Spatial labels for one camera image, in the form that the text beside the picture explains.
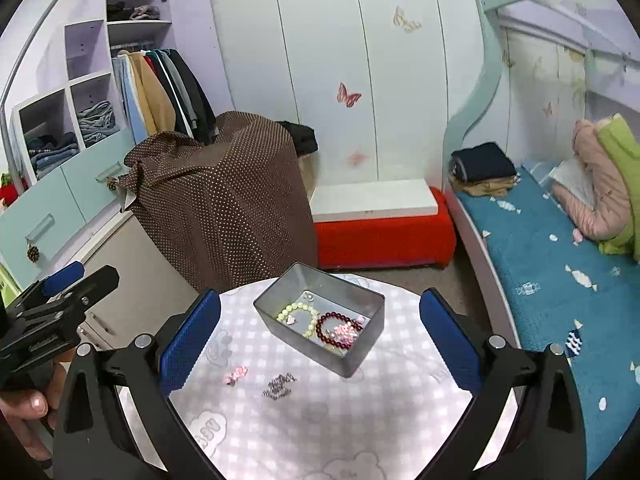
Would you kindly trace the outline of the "person's left hand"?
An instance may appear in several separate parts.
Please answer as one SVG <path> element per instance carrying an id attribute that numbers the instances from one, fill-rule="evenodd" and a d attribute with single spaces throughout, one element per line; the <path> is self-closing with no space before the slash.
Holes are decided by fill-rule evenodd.
<path id="1" fill-rule="evenodd" d="M 1 411 L 6 422 L 26 452 L 38 462 L 48 460 L 51 453 L 27 423 L 47 416 L 49 426 L 55 428 L 56 411 L 60 406 L 66 379 L 64 363 L 70 362 L 74 354 L 74 350 L 68 350 L 53 359 L 53 375 L 43 390 L 1 393 Z"/>

